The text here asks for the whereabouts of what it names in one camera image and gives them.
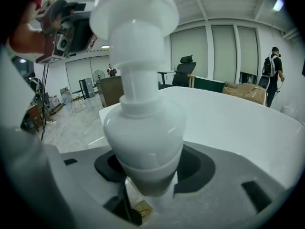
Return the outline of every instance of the black office chair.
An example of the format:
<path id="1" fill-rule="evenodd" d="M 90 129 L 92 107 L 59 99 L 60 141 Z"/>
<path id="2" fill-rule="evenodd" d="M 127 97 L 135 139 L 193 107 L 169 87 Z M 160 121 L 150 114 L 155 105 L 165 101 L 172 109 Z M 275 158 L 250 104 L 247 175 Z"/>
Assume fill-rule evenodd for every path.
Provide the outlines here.
<path id="1" fill-rule="evenodd" d="M 165 84 L 164 75 L 167 74 L 166 72 L 158 72 L 159 74 L 161 74 L 163 82 L 163 84 L 159 85 L 159 89 L 164 89 L 171 86 L 189 87 L 187 75 L 192 74 L 196 66 L 196 62 L 193 62 L 192 55 L 182 57 L 180 62 L 181 64 L 178 65 L 177 70 L 175 71 L 176 74 L 173 77 L 172 85 Z"/>

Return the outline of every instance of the ceiling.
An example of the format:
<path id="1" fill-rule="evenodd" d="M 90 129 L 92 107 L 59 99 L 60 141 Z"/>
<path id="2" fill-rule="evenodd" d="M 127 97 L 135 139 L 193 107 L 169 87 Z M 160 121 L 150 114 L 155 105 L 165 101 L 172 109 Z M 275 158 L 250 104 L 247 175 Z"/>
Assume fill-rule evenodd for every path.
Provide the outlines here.
<path id="1" fill-rule="evenodd" d="M 256 21 L 273 26 L 284 33 L 295 28 L 288 12 L 283 7 L 279 12 L 273 10 L 276 0 L 174 0 L 180 15 L 180 25 L 192 21 L 221 18 Z M 298 37 L 298 31 L 288 39 Z M 105 42 L 98 39 L 93 50 L 100 49 Z"/>

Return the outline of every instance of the backpack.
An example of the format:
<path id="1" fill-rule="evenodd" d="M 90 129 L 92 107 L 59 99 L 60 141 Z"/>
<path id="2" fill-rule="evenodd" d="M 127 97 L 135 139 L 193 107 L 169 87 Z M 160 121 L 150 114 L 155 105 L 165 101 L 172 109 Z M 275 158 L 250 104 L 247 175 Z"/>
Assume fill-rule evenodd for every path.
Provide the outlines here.
<path id="1" fill-rule="evenodd" d="M 263 67 L 263 75 L 268 75 L 269 77 L 274 77 L 275 73 L 276 73 L 276 70 L 275 70 L 275 63 L 273 61 L 273 59 L 277 58 L 277 56 L 273 56 L 272 58 L 271 57 L 268 57 L 265 59 L 265 62 L 264 62 L 264 67 Z"/>
<path id="2" fill-rule="evenodd" d="M 38 82 L 37 82 L 36 79 L 37 79 L 37 78 L 32 79 L 31 81 L 34 82 L 34 83 L 36 83 L 36 91 L 35 91 L 35 93 L 36 93 L 37 95 L 41 96 L 41 95 L 42 95 L 42 92 L 43 92 L 42 82 L 41 82 L 41 80 L 39 80 L 39 79 L 37 79 L 37 80 L 38 80 Z"/>

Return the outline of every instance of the robotic arm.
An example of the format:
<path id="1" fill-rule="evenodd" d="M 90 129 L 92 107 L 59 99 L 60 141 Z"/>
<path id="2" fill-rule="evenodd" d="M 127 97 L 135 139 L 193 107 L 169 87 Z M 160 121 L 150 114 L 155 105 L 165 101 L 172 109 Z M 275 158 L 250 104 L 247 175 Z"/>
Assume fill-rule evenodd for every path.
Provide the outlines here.
<path id="1" fill-rule="evenodd" d="M 37 16 L 46 37 L 45 53 L 36 63 L 54 63 L 88 51 L 97 36 L 89 26 L 93 2 L 48 0 Z"/>

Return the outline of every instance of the ceiling light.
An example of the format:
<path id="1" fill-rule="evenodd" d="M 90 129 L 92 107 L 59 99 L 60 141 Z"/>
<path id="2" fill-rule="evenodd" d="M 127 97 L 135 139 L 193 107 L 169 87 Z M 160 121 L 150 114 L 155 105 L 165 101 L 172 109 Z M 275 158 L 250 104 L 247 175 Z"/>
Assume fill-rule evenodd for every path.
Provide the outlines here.
<path id="1" fill-rule="evenodd" d="M 99 0 L 95 0 L 95 1 L 94 1 L 94 4 L 93 4 L 94 7 L 96 7 L 98 3 L 99 3 Z"/>
<path id="2" fill-rule="evenodd" d="M 276 12 L 279 12 L 279 10 L 281 10 L 283 5 L 284 5 L 283 0 L 277 0 L 275 5 L 273 6 L 273 10 L 275 10 Z"/>

